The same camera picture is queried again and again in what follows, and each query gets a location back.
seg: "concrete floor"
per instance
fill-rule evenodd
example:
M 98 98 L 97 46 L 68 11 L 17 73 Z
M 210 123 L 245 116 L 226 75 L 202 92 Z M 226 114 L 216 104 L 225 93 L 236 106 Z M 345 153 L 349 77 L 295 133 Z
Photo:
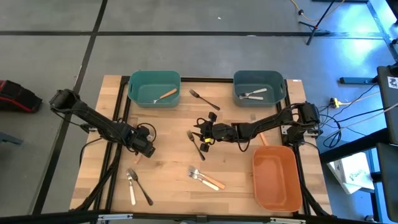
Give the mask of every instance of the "concrete floor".
M 395 19 L 387 4 L 371 2 L 384 29 L 391 37 L 397 37 L 396 28 L 391 26 Z M 328 5 L 311 0 L 297 3 L 311 18 L 319 17 Z M 100 0 L 3 0 L 0 31 L 92 30 L 100 5 Z M 117 0 L 109 1 L 99 29 L 308 31 L 297 24 L 298 20 L 289 0 Z M 344 3 L 321 27 L 332 32 L 379 32 L 365 4 Z M 73 88 L 88 39 L 87 36 L 0 35 L 0 79 L 18 82 L 44 99 L 37 114 L 0 112 L 0 131 L 24 140 L 22 146 L 0 144 L 0 217 L 30 213 L 60 124 L 60 119 L 50 112 L 48 101 L 56 90 Z M 382 39 L 316 37 L 311 46 L 305 45 L 306 39 L 97 37 L 80 95 L 90 106 L 95 106 L 104 75 L 130 75 L 140 69 L 175 70 L 181 76 L 191 77 L 232 77 L 237 70 L 259 69 L 276 70 L 284 78 L 302 79 L 307 100 L 322 106 L 332 96 L 351 101 L 369 88 L 341 86 L 337 82 L 339 77 L 373 77 L 377 66 L 394 63 Z M 380 98 L 374 96 L 356 103 L 339 117 L 380 107 Z M 384 118 L 380 116 L 353 129 L 368 134 L 384 126 Z M 82 130 L 69 127 L 44 212 L 68 210 L 78 173 L 78 156 L 86 137 Z M 343 131 L 345 141 L 359 137 Z M 346 195 L 328 169 L 324 172 L 335 215 L 360 220 L 372 214 L 368 193 Z

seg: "green plastic bin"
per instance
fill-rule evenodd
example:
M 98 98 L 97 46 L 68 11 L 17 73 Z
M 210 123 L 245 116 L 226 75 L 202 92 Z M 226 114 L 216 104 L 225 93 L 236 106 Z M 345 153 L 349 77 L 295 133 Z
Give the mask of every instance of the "green plastic bin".
M 267 88 L 263 93 L 251 96 L 262 96 L 263 100 L 239 99 L 242 93 Z M 233 100 L 241 107 L 273 106 L 286 97 L 286 86 L 283 76 L 275 71 L 237 71 L 234 74 Z
M 129 97 L 143 108 L 171 108 L 180 101 L 181 77 L 175 71 L 138 71 L 129 81 Z M 159 99 L 163 94 L 177 89 L 173 95 Z

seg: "orange plastic bin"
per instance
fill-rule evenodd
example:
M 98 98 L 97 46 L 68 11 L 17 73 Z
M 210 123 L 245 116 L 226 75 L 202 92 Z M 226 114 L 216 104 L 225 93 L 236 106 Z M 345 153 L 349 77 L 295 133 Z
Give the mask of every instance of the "orange plastic bin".
M 296 212 L 302 205 L 294 153 L 285 146 L 261 146 L 253 157 L 254 197 L 264 208 Z

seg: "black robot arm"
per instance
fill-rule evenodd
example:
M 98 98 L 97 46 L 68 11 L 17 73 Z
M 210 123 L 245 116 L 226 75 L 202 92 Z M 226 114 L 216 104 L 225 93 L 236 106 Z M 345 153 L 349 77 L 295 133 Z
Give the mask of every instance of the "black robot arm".
M 98 130 L 99 135 L 108 141 L 116 142 L 136 152 L 150 157 L 155 148 L 147 140 L 149 130 L 144 126 L 133 128 L 126 123 L 116 123 L 93 110 L 80 100 L 79 95 L 71 90 L 58 90 L 50 100 L 54 113 L 74 114 Z
M 292 116 L 294 109 L 297 109 L 298 114 L 296 121 Z M 214 124 L 216 118 L 217 115 L 210 112 L 209 121 L 198 118 L 197 125 L 194 125 L 194 127 L 200 128 L 200 134 L 195 134 L 204 142 L 200 146 L 202 151 L 207 152 L 209 146 L 214 144 L 215 141 L 249 142 L 257 134 L 283 125 L 290 126 L 287 130 L 287 138 L 288 142 L 293 144 L 302 141 L 304 132 L 313 129 L 320 122 L 317 107 L 307 102 L 288 105 L 279 113 L 254 123 L 232 123 L 231 126 L 223 123 Z

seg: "wooden table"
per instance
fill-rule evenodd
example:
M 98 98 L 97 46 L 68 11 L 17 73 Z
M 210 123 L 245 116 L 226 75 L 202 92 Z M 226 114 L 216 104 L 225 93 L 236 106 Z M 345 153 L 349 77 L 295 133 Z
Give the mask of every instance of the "wooden table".
M 114 112 L 120 80 L 121 76 L 106 75 L 99 93 L 96 111 L 109 119 L 112 118 Z M 301 80 L 287 80 L 287 84 L 291 103 L 304 102 L 305 94 Z M 188 92 L 191 88 L 218 105 L 221 110 L 214 111 L 204 101 L 192 97 Z M 193 127 L 196 119 L 207 119 L 209 111 L 218 115 L 217 123 L 230 124 L 250 122 L 251 113 L 255 113 L 257 119 L 265 118 L 275 114 L 276 107 L 240 108 L 235 106 L 231 94 L 232 83 L 182 82 L 180 92 L 180 104 L 175 108 L 145 109 L 138 107 L 134 102 L 131 103 L 128 123 L 133 126 L 144 122 L 153 124 L 157 130 L 157 139 L 154 142 L 156 151 L 150 159 L 142 157 L 140 163 L 134 164 L 136 156 L 123 149 L 111 211 L 291 216 L 291 213 L 266 210 L 254 199 L 251 162 L 255 148 L 262 145 L 259 136 L 251 141 L 249 149 L 244 153 L 238 149 L 237 144 L 217 142 L 210 147 L 208 153 L 204 153 L 206 161 L 202 162 L 195 146 L 186 134 L 189 129 L 198 131 Z M 126 95 L 127 88 L 122 102 L 126 100 Z M 266 131 L 264 134 L 270 145 L 281 145 L 279 128 Z M 91 133 L 88 141 L 96 138 L 98 134 Z M 306 137 L 305 140 L 315 144 L 313 138 Z M 70 208 L 79 206 L 97 184 L 105 147 L 106 141 L 100 140 L 85 149 Z M 311 145 L 304 145 L 300 146 L 300 155 L 307 188 L 323 209 L 331 213 L 318 151 Z M 189 165 L 197 167 L 203 173 L 224 183 L 226 188 L 215 192 L 199 181 L 189 178 L 187 175 Z M 131 205 L 129 184 L 126 178 L 128 167 L 137 172 L 141 185 L 154 201 L 153 206 L 147 204 L 136 183 L 133 186 L 137 204 Z M 107 186 L 104 188 L 100 208 L 104 208 L 107 188 Z

